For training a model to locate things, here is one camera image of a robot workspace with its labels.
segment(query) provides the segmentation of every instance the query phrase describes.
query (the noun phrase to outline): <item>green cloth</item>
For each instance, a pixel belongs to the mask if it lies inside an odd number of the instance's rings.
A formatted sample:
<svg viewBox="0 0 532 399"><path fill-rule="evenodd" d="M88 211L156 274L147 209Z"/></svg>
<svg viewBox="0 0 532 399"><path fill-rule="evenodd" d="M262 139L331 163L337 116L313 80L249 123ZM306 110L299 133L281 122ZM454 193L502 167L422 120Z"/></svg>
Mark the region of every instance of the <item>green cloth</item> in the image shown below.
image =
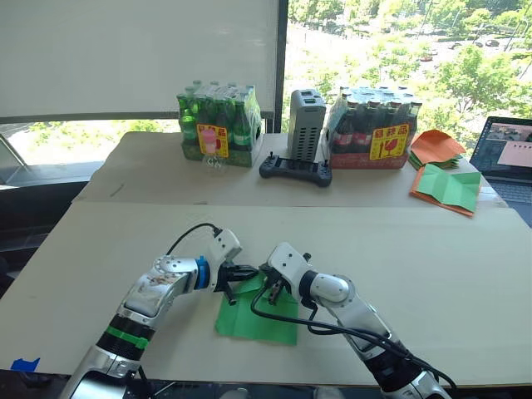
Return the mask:
<svg viewBox="0 0 532 399"><path fill-rule="evenodd" d="M216 331L220 335L230 337L261 339L296 345L298 343L297 324L261 318L251 312L251 301L262 287L263 280L264 275L260 273L254 278L242 282L234 290L234 297L237 300L234 306L229 306L224 297L215 324ZM290 318L298 316L298 303L285 290L279 295L275 306L268 303L268 296L269 290L257 303L259 310Z"/></svg>
<svg viewBox="0 0 532 399"><path fill-rule="evenodd" d="M438 166L442 169L455 169L458 167L458 160L461 158L461 155L457 155L453 158L450 158L449 160L446 160L445 162L430 162L433 165ZM420 161L419 158L417 158L416 153L414 151L410 151L410 156L408 157L408 161L411 163L412 166L416 170L419 170L423 166L423 163Z"/></svg>
<svg viewBox="0 0 532 399"><path fill-rule="evenodd" d="M431 195L442 204L475 212L479 187L479 172L450 175L435 165L426 164L416 191Z"/></svg>

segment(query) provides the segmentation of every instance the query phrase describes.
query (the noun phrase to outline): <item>gray device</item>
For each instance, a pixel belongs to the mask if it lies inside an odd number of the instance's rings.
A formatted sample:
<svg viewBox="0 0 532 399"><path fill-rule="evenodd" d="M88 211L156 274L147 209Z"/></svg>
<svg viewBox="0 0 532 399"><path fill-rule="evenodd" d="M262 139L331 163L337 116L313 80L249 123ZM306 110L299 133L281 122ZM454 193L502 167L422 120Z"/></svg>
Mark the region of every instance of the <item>gray device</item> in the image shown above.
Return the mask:
<svg viewBox="0 0 532 399"><path fill-rule="evenodd" d="M288 128L291 159L314 162L324 117L325 101L315 89L292 92Z"/></svg>
<svg viewBox="0 0 532 399"><path fill-rule="evenodd" d="M505 157L501 161L508 145L518 146L532 156L532 119L490 116L470 162L508 206L532 227L532 168L518 157Z"/></svg>

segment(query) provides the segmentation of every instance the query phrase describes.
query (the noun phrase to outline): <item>sticker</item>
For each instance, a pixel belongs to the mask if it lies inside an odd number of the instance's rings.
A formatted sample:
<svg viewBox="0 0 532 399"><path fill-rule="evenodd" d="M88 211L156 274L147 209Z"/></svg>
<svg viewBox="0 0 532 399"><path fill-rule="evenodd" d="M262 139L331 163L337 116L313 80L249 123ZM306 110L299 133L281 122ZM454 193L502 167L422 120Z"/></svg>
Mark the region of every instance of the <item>sticker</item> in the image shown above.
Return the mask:
<svg viewBox="0 0 532 399"><path fill-rule="evenodd" d="M15 372L34 372L37 369L37 364L39 364L40 360L41 358L38 357L33 362L29 362L28 360L20 358L13 361L13 364L9 370L13 370Z"/></svg>
<svg viewBox="0 0 532 399"><path fill-rule="evenodd" d="M373 131L370 160L381 160L402 155L405 152L408 138L408 125L383 127Z"/></svg>
<svg viewBox="0 0 532 399"><path fill-rule="evenodd" d="M221 157L229 158L229 143L227 140L228 131L226 128L215 125L201 125L200 123L196 125L196 130L198 131L199 138L199 148L202 154L207 154L205 148L205 143L203 141L202 131L211 129L216 133L216 154Z"/></svg>

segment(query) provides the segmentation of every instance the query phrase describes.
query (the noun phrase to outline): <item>black controller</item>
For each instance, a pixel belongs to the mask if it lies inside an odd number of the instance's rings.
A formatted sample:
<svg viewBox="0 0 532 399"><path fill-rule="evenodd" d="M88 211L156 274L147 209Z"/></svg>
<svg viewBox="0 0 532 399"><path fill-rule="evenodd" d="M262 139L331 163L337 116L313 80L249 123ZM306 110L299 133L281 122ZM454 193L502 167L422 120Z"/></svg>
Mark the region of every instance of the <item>black controller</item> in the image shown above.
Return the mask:
<svg viewBox="0 0 532 399"><path fill-rule="evenodd" d="M320 187L327 187L333 180L328 162L307 162L305 160L289 160L269 153L259 167L259 173L265 179L272 176L286 176L293 179L312 181Z"/></svg>

